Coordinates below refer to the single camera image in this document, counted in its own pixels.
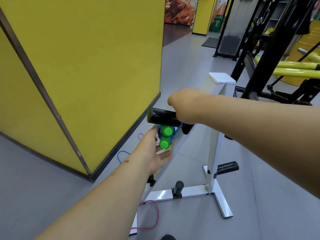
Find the yellow partition panel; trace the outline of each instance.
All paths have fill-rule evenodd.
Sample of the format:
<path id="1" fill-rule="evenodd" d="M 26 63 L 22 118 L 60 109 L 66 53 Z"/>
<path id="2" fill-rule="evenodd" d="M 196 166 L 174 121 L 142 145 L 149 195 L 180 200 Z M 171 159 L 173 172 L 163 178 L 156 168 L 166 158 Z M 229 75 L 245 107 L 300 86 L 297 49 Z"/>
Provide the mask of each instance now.
<path id="1" fill-rule="evenodd" d="M 2 29 L 0 131 L 51 159 L 86 173 Z"/>
<path id="2" fill-rule="evenodd" d="M 165 0 L 0 0 L 91 171 L 158 95 Z"/>
<path id="3" fill-rule="evenodd" d="M 303 55 L 300 54 L 297 50 L 298 48 L 303 48 L 306 51 L 309 51 L 315 44 L 317 44 L 320 40 L 320 21 L 314 20 L 310 24 L 310 33 L 305 34 L 301 37 L 301 39 L 293 46 L 290 55 L 286 59 L 286 61 L 297 61 Z M 320 54 L 320 47 L 315 49 L 315 52 Z M 303 62 L 314 62 L 309 59 L 304 59 Z M 304 77 L 292 77 L 292 76 L 285 76 L 281 79 L 281 81 L 300 86 L 301 83 L 307 78 Z"/>
<path id="4" fill-rule="evenodd" d="M 216 0 L 199 0 L 195 13 L 193 34 L 207 35 Z"/>

